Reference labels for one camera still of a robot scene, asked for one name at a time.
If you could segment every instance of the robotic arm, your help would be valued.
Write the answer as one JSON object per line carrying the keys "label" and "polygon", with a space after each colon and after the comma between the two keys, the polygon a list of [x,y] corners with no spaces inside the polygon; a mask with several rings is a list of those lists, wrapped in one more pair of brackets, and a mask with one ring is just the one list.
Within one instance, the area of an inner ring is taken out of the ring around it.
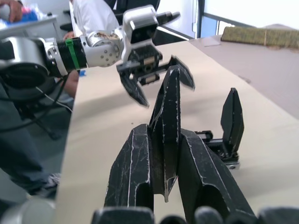
{"label": "robotic arm", "polygon": [[[63,77],[86,67],[109,67],[122,60],[117,70],[126,91],[139,104],[149,106],[140,85],[159,80],[159,73],[171,65],[188,70],[176,57],[159,66],[163,57],[152,42],[159,25],[179,16],[157,14],[152,6],[146,6],[127,11],[123,26],[112,32],[95,31],[66,41],[9,37],[0,43],[0,76],[14,88],[34,88],[49,76]],[[191,74],[183,83],[194,88]]]}

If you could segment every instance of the black cable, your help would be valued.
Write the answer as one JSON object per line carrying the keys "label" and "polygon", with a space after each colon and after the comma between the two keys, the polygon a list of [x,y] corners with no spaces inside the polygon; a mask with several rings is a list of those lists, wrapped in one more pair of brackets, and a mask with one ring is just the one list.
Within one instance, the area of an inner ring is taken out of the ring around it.
{"label": "black cable", "polygon": [[64,80],[64,78],[61,78],[57,83],[55,83],[55,85],[53,85],[52,87],[50,87],[43,93],[38,93],[36,96],[34,96],[32,98],[27,98],[27,99],[16,99],[15,98],[14,99],[14,98],[8,97],[8,98],[0,98],[0,101],[9,101],[9,102],[14,102],[14,103],[21,103],[21,102],[26,102],[26,101],[37,101],[40,98],[43,98],[45,96],[45,94],[48,94],[48,92],[53,91],[63,80]]}
{"label": "black cable", "polygon": [[59,90],[56,98],[54,99],[54,102],[45,110],[45,112],[41,116],[39,116],[38,118],[35,118],[35,119],[31,120],[30,122],[28,122],[26,124],[23,124],[23,125],[19,125],[19,126],[15,126],[15,127],[10,127],[10,128],[6,128],[6,129],[0,129],[0,133],[11,132],[11,131],[15,131],[15,130],[27,127],[29,125],[34,124],[35,122],[37,122],[38,120],[40,120],[44,116],[46,116],[50,112],[50,110],[56,105],[56,102],[58,101],[58,99],[59,99],[62,91],[64,90],[64,86],[66,84],[66,80],[67,80],[68,76],[69,75],[67,75],[65,78],[63,78],[62,86],[61,86],[61,88],[60,88],[60,90]]}

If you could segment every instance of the jeans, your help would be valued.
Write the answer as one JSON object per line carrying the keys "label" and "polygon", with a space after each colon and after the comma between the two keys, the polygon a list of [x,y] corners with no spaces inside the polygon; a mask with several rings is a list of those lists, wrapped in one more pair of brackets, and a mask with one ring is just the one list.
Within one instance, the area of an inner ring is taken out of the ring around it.
{"label": "jeans", "polygon": [[[1,83],[0,98],[7,98]],[[21,124],[14,104],[0,100],[0,129]],[[49,177],[40,164],[36,146],[26,128],[0,133],[0,168],[27,192],[39,190]]]}

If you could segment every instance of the green cable tie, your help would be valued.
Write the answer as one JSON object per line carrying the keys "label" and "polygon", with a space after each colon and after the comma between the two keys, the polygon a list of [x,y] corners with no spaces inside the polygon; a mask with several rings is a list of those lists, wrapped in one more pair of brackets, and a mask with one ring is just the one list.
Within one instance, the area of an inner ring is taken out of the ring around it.
{"label": "green cable tie", "polygon": [[75,66],[76,70],[79,70],[80,66],[79,66],[79,62],[77,60],[77,56],[76,56],[76,53],[75,53],[73,39],[67,39],[67,40],[65,40],[65,44],[69,48],[69,51],[70,51],[70,54],[71,54],[71,58],[72,58],[72,60],[74,62],[74,66]]}

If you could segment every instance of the sneaker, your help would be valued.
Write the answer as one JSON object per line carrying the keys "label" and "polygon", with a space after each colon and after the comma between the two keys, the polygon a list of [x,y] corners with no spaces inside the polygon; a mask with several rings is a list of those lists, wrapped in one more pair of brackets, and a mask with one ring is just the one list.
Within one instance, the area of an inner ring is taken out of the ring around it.
{"label": "sneaker", "polygon": [[30,193],[30,196],[40,196],[46,198],[54,198],[56,195],[56,190],[60,182],[60,174],[51,174],[48,177],[48,182],[38,191]]}

